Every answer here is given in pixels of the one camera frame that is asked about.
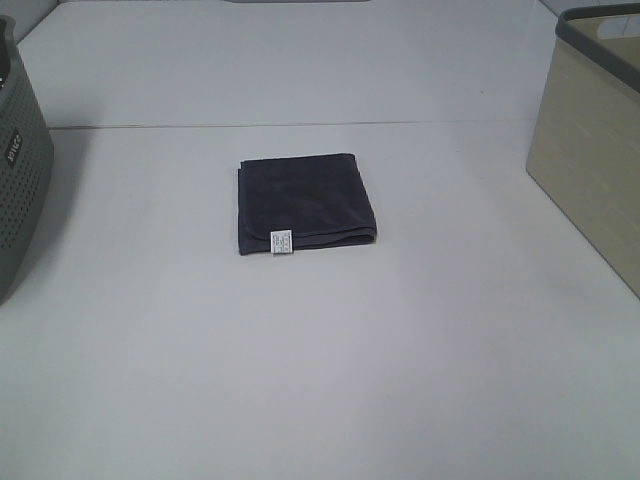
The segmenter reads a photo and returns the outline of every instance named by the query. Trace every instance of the gray plastic basket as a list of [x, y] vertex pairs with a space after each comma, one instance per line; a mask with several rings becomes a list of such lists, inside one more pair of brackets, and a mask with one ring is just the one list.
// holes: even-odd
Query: gray plastic basket
[[51, 176], [53, 143], [13, 38], [0, 16], [0, 301], [22, 263]]

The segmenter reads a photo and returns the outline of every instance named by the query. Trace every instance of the folded towel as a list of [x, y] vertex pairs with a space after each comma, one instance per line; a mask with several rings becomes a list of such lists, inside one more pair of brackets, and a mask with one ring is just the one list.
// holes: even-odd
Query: folded towel
[[242, 162], [238, 170], [240, 254], [271, 251], [271, 232], [291, 230], [293, 248], [371, 243], [377, 227], [353, 155]]

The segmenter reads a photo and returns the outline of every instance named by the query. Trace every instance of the towel label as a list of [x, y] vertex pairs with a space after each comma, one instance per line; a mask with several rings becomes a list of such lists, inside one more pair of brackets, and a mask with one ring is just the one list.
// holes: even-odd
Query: towel label
[[291, 230], [271, 232], [271, 253], [274, 255], [293, 253]]

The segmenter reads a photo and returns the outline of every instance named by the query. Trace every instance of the white surface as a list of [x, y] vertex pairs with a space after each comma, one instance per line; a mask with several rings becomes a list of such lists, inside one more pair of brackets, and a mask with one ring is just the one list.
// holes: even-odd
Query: white surface
[[72, 2], [21, 45], [50, 126], [533, 119], [537, 0]]
[[[54, 132], [0, 477], [637, 478], [640, 303], [524, 173], [532, 129]], [[239, 162], [340, 151], [378, 243], [240, 257]]]

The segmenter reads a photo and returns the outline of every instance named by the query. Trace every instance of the bin rim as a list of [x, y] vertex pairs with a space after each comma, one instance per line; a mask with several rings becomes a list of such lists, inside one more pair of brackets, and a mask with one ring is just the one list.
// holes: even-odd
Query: bin rim
[[556, 35], [607, 72], [640, 93], [640, 70], [571, 25], [572, 20], [640, 14], [640, 3], [572, 8], [558, 17]]

